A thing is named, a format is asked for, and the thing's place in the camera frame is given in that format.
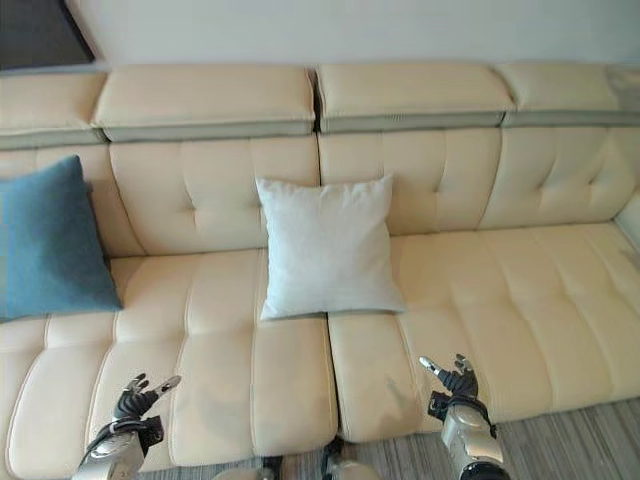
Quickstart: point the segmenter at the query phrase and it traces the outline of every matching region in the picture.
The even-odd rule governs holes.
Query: seat cushion
[[[70,476],[140,372],[152,384],[183,377],[150,412],[166,435],[146,470],[328,443],[337,409],[326,319],[258,322],[266,266],[264,250],[117,259],[123,311],[0,326],[0,477]]]
[[[640,271],[612,223],[392,238],[408,311],[330,314],[350,441],[440,428],[420,355],[461,352],[503,422],[640,394]]]

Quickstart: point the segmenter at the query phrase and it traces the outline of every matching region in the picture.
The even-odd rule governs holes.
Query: sofa armrest
[[[633,193],[631,200],[618,213],[615,221],[631,239],[636,250],[640,250],[640,189]]]

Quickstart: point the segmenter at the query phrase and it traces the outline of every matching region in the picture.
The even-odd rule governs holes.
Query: sofa cushion
[[[321,135],[322,183],[393,174],[391,235],[477,228],[500,156],[495,128]]]
[[[321,65],[324,132],[482,127],[513,108],[501,79],[471,63]]]
[[[440,429],[420,355],[467,355],[496,422],[640,395],[640,271],[612,223],[391,242],[408,311],[329,314],[346,439]]]
[[[266,247],[256,177],[319,184],[315,136],[114,143],[111,159],[149,255]]]
[[[256,184],[269,231],[262,319],[404,310],[385,224],[393,177],[316,188],[263,178]]]
[[[613,218],[634,189],[638,127],[321,135],[324,184],[394,175],[391,235]]]
[[[0,151],[0,178],[37,172],[70,155],[80,157],[104,251],[109,257],[144,254],[120,200],[107,145]]]
[[[129,65],[109,75],[93,122],[122,142],[302,135],[314,117],[302,67]]]
[[[640,108],[627,100],[630,70],[544,62],[494,68],[508,84],[516,105],[507,112],[503,126],[640,124]]]
[[[0,150],[98,143],[90,125],[104,73],[0,77]]]
[[[258,322],[266,270],[264,250],[116,259],[121,312],[0,325],[0,477],[70,476],[140,372],[152,384],[182,375],[151,410],[166,433],[145,470],[328,443],[337,409],[326,319]]]
[[[0,182],[0,191],[9,227],[7,303],[0,316],[121,308],[77,156]]]
[[[503,130],[480,228],[610,220],[634,190],[639,139],[637,127]]]

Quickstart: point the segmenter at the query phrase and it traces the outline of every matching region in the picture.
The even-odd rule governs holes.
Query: white pillow
[[[385,217],[393,178],[300,187],[256,179],[269,233],[261,319],[340,310],[402,311]]]

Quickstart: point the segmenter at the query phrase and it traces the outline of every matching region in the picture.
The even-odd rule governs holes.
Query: robotic hand
[[[510,480],[487,407],[478,400],[478,380],[471,362],[456,354],[459,372],[449,372],[427,357],[420,363],[433,373],[451,396],[432,392],[429,415],[442,422],[442,441],[460,480]]]
[[[134,378],[122,391],[112,422],[100,429],[87,446],[72,480],[130,480],[136,476],[149,447],[160,443],[164,429],[159,416],[142,420],[153,404],[174,389],[181,377],[171,377],[153,390],[146,375]]]

